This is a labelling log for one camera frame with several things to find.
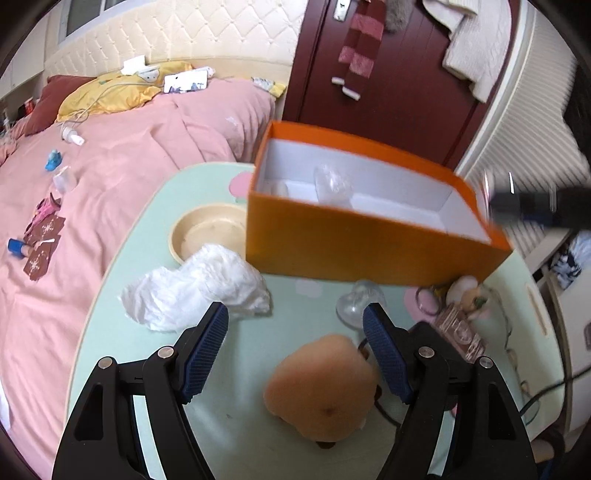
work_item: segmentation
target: blue toy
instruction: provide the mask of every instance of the blue toy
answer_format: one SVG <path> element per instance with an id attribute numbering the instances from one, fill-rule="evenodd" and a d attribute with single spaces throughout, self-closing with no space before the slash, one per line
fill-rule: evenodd
<path id="1" fill-rule="evenodd" d="M 45 165 L 45 169 L 47 171 L 54 171 L 57 167 L 60 166 L 61 160 L 61 153 L 53 149 L 49 154 L 49 159 L 47 160 L 47 165 Z"/>
<path id="2" fill-rule="evenodd" d="M 8 241 L 8 251 L 13 255 L 16 255 L 18 258 L 25 258 L 22 254 L 22 248 L 26 245 L 25 242 L 21 242 L 20 240 L 15 240 L 11 238 Z"/>

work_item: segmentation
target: tufted headboard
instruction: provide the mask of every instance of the tufted headboard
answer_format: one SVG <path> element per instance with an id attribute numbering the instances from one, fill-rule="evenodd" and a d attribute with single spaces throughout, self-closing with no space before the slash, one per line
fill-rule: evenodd
<path id="1" fill-rule="evenodd" d="M 219 76 L 287 83 L 307 0 L 153 0 L 58 45 L 62 5 L 50 12 L 45 76 L 97 76 L 146 55 L 189 59 Z"/>

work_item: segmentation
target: pink item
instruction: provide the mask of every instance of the pink item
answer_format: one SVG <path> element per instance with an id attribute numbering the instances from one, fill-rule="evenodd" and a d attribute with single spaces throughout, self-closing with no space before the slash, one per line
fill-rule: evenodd
<path id="1" fill-rule="evenodd" d="M 6 161 L 10 155 L 17 150 L 17 140 L 23 136 L 25 128 L 27 127 L 30 115 L 25 118 L 21 118 L 14 126 L 10 129 L 8 135 L 0 139 L 0 167 Z"/>
<path id="2" fill-rule="evenodd" d="M 251 187 L 252 173 L 243 171 L 236 175 L 230 182 L 230 193 L 237 199 L 248 198 L 248 190 Z"/>
<path id="3" fill-rule="evenodd" d="M 404 292 L 404 306 L 408 310 L 410 317 L 415 322 L 420 322 L 424 320 L 425 322 L 433 323 L 435 320 L 435 315 L 427 315 L 426 313 L 421 312 L 417 305 L 417 299 L 415 295 L 417 294 L 416 288 L 409 288 L 406 292 Z M 433 296 L 427 291 L 423 290 L 420 294 L 421 302 L 425 309 L 429 312 L 436 312 L 438 309 L 438 305 L 435 302 Z"/>
<path id="4" fill-rule="evenodd" d="M 39 225 L 52 213 L 58 212 L 60 208 L 61 202 L 56 200 L 53 197 L 53 194 L 50 193 L 48 198 L 43 199 L 39 203 L 39 205 L 37 205 L 37 208 L 35 209 L 35 215 L 33 215 L 33 220 L 31 221 L 31 223 L 29 223 L 27 229 L 25 230 L 25 236 L 27 236 L 31 232 L 31 230 L 33 230 L 33 227 Z"/>
<path id="5" fill-rule="evenodd" d="M 19 138 L 21 138 L 25 134 L 25 129 L 27 127 L 27 124 L 29 123 L 30 118 L 31 118 L 31 115 L 27 115 L 26 117 L 21 118 L 10 129 L 10 136 L 12 137 L 13 140 L 18 140 Z"/>
<path id="6" fill-rule="evenodd" d="M 158 188 L 204 161 L 251 161 L 274 100 L 250 80 L 212 80 L 206 90 L 158 95 L 142 108 L 93 115 L 76 127 L 83 147 L 60 141 L 59 125 L 20 141 L 0 168 L 2 232 L 24 232 L 47 197 L 47 154 L 59 145 L 79 179 L 64 198 L 48 273 L 37 283 L 0 253 L 0 378 L 11 409 L 9 435 L 42 480 L 64 428 L 76 346 L 103 275 Z"/>

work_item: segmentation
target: striped scarf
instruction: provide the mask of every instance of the striped scarf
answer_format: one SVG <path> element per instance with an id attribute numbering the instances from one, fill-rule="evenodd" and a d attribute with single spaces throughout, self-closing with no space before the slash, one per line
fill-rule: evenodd
<path id="1" fill-rule="evenodd" d="M 359 0 L 332 83 L 342 85 L 343 93 L 359 100 L 374 68 L 382 43 L 386 4 L 384 0 Z"/>

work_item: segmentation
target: screw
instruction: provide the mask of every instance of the screw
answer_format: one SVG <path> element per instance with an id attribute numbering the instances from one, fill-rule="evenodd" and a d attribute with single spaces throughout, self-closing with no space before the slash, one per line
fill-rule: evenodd
<path id="1" fill-rule="evenodd" d="M 435 356 L 435 351 L 430 346 L 422 346 L 418 349 L 418 354 L 423 358 L 431 358 Z"/>
<path id="2" fill-rule="evenodd" d="M 480 358 L 480 364 L 484 367 L 484 368 L 492 368 L 492 366 L 495 364 L 490 358 L 488 358 L 487 356 L 481 356 Z"/>
<path id="3" fill-rule="evenodd" d="M 102 368 L 103 370 L 109 368 L 111 365 L 113 365 L 113 359 L 110 356 L 106 356 L 99 360 L 99 368 Z"/>
<path id="4" fill-rule="evenodd" d="M 160 358 L 169 358 L 173 355 L 174 348 L 171 346 L 163 346 L 160 350 L 158 350 L 158 356 Z"/>

